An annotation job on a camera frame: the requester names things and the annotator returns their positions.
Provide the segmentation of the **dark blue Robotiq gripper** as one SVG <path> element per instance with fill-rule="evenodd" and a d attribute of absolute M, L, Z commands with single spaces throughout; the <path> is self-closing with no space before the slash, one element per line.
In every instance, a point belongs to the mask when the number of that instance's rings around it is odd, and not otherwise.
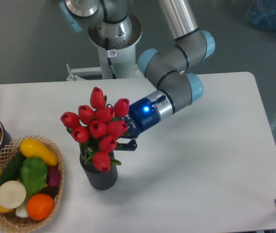
<path fill-rule="evenodd" d="M 128 143 L 117 143 L 117 150 L 135 151 L 137 149 L 137 138 L 142 132 L 153 127 L 160 122 L 160 113 L 157 109 L 159 100 L 151 101 L 148 98 L 142 98 L 129 106 L 129 113 L 124 117 L 128 130 L 121 138 L 131 138 Z"/>

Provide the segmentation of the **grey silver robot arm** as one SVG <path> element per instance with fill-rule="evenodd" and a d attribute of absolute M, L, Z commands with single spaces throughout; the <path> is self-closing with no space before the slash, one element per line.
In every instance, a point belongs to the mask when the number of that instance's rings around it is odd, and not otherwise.
<path fill-rule="evenodd" d="M 186 0 L 161 0 L 159 6 L 175 45 L 165 53 L 155 49 L 136 57 L 136 43 L 142 34 L 141 23 L 127 10 L 125 0 L 63 0 L 60 9 L 71 27 L 86 30 L 97 47 L 104 79 L 133 77 L 139 69 L 155 87 L 155 92 L 130 104 L 125 118 L 129 143 L 117 150 L 133 151 L 136 138 L 157 123 L 198 100 L 204 92 L 201 80 L 188 69 L 209 57 L 215 41 L 199 29 Z"/>

